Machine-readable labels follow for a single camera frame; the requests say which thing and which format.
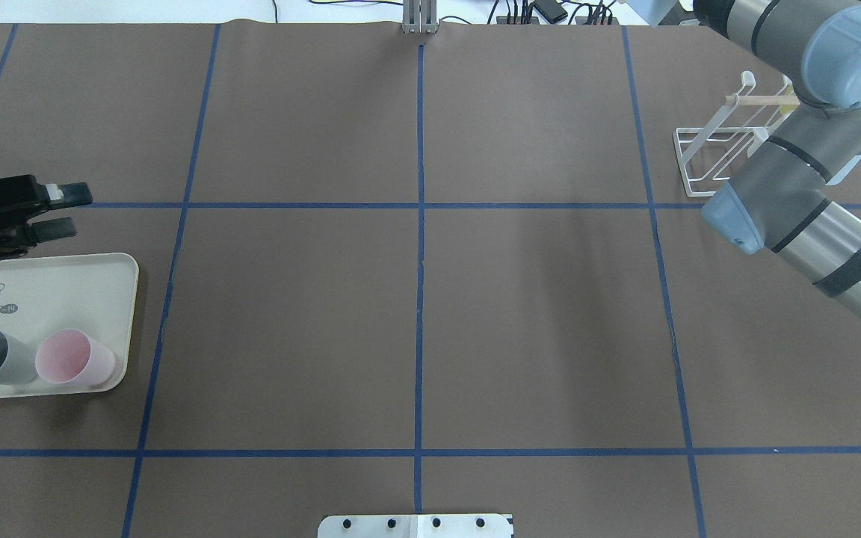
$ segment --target white metal plate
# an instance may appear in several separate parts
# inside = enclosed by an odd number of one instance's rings
[[[513,538],[513,517],[502,514],[331,516],[318,526],[318,538]]]
[[[102,385],[52,385],[37,378],[0,385],[0,398],[101,392],[115,387],[129,363],[138,263],[127,254],[9,259],[0,262],[0,331],[38,348],[63,328],[78,328],[115,354]]]

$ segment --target metal bracket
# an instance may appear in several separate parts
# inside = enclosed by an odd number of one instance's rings
[[[331,516],[318,538],[513,538],[513,516],[505,514],[424,514]]]
[[[437,0],[404,0],[405,34],[437,33]]]

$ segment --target brown table surface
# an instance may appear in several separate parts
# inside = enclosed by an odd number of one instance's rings
[[[706,28],[0,26],[36,256],[141,266],[129,373],[0,401],[0,536],[861,536],[861,321],[683,194]],[[831,198],[861,217],[861,166]]]

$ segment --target black band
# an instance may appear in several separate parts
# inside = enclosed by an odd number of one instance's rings
[[[729,39],[726,25],[735,0],[694,0],[693,14],[706,26]]]
[[[838,297],[861,282],[861,249],[826,278],[813,285],[830,297]]]
[[[819,173],[819,175],[823,176],[823,180],[826,181],[826,183],[833,180],[833,174],[830,173],[830,170],[828,170],[828,168],[823,166],[823,164],[820,163],[819,160],[816,159],[816,157],[813,157],[812,155],[807,153],[806,150],[802,149],[802,147],[796,146],[795,143],[789,142],[789,140],[783,140],[781,137],[778,136],[768,137],[768,139],[766,139],[766,142],[775,143],[776,146],[782,147],[782,149],[785,149],[786,151],[789,151],[793,155],[799,157],[800,160],[803,161],[803,163],[808,164],[810,167],[812,167],[813,170],[816,170],[816,173]]]
[[[762,10],[762,15],[759,15],[759,20],[756,20],[756,27],[753,28],[753,38],[749,42],[749,50],[753,51],[753,55],[755,57],[756,54],[756,38],[759,37],[759,30],[762,30],[762,23],[766,22],[766,17],[769,17],[769,13],[773,13],[773,10],[776,9],[776,6],[780,3],[780,0],[773,0],[766,6],[765,10]]]
[[[789,245],[789,243],[791,243],[793,239],[796,239],[799,234],[802,234],[803,229],[809,227],[809,225],[812,224],[812,222],[816,220],[819,215],[823,214],[823,211],[826,211],[827,207],[830,207],[831,203],[833,202],[831,202],[830,199],[823,198],[823,201],[820,202],[819,205],[817,205],[816,208],[814,208],[814,210],[812,210],[810,214],[808,214],[806,218],[803,219],[803,222],[799,223],[799,226],[793,228],[792,232],[790,232],[789,235],[783,238],[783,240],[779,243],[776,243],[776,246],[772,248],[773,253],[779,254],[780,250],[785,249],[786,245]]]

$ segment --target pink cup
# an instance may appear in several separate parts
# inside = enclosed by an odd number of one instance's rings
[[[57,385],[100,385],[108,381],[113,370],[112,351],[75,328],[52,334],[35,354],[39,377]]]

